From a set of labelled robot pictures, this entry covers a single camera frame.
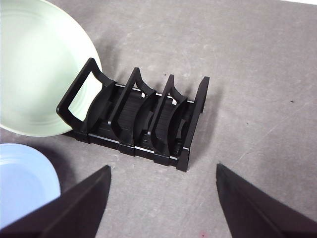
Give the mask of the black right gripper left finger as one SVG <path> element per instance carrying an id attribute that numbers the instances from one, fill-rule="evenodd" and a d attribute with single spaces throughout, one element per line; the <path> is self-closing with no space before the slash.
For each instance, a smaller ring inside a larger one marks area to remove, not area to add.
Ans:
<path id="1" fill-rule="evenodd" d="M 1 229 L 2 238 L 93 238 L 103 217 L 111 183 L 106 165 L 59 198 Z"/>

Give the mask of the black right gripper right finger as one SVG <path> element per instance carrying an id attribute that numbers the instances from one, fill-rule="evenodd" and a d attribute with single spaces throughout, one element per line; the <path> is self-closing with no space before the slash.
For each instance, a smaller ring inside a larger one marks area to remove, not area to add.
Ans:
<path id="1" fill-rule="evenodd" d="M 317 223 L 270 197 L 225 165 L 216 166 L 219 201 L 234 238 L 315 238 Z"/>

